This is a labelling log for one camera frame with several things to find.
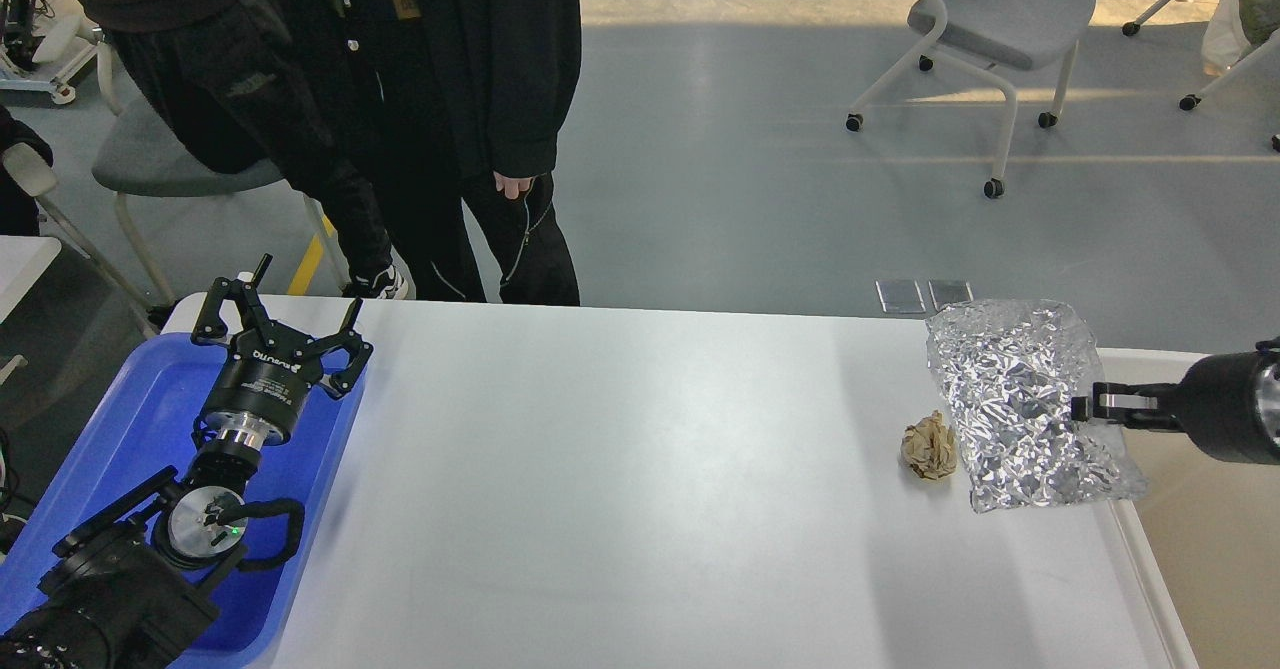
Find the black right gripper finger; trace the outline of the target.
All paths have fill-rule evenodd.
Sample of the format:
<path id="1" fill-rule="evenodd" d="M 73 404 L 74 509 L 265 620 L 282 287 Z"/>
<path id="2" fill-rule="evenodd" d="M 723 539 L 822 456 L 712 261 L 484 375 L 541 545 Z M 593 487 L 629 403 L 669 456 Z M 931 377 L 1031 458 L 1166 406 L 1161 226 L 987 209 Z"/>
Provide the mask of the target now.
<path id="1" fill-rule="evenodd" d="M 1078 423 L 1103 420 L 1138 431 L 1183 434 L 1170 404 L 1175 388 L 1174 382 L 1093 382 L 1087 394 L 1071 397 L 1070 420 Z"/>

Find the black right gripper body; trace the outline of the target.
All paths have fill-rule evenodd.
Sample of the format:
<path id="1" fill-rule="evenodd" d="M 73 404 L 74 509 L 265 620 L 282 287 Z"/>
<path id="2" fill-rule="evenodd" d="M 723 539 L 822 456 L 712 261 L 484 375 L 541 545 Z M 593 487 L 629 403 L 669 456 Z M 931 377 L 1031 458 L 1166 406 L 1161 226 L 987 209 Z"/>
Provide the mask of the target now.
<path id="1" fill-rule="evenodd" d="M 1165 400 L 1201 452 L 1217 460 L 1279 464 L 1277 356 L 1207 356 L 1187 370 Z"/>

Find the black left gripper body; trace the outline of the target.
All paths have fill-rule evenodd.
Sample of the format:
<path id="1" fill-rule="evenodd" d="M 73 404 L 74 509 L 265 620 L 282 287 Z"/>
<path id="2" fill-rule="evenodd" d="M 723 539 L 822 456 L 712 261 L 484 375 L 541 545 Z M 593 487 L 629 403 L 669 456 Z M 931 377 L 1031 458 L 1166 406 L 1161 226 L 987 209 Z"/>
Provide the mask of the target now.
<path id="1" fill-rule="evenodd" d="M 305 349 L 314 336 L 292 327 L 259 327 L 232 336 L 228 358 L 195 420 L 192 440 L 205 445 L 234 432 L 252 445 L 291 441 L 311 388 L 323 377 L 320 356 Z"/>

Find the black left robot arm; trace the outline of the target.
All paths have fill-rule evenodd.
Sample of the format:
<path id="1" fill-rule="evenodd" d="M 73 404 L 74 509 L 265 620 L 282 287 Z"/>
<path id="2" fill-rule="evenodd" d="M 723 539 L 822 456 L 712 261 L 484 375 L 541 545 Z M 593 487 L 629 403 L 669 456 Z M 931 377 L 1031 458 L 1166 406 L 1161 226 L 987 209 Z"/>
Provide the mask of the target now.
<path id="1" fill-rule="evenodd" d="M 3 564 L 5 668 L 243 668 L 276 637 L 374 349 L 361 299 L 326 336 L 271 319 L 268 267 L 127 359 Z"/>

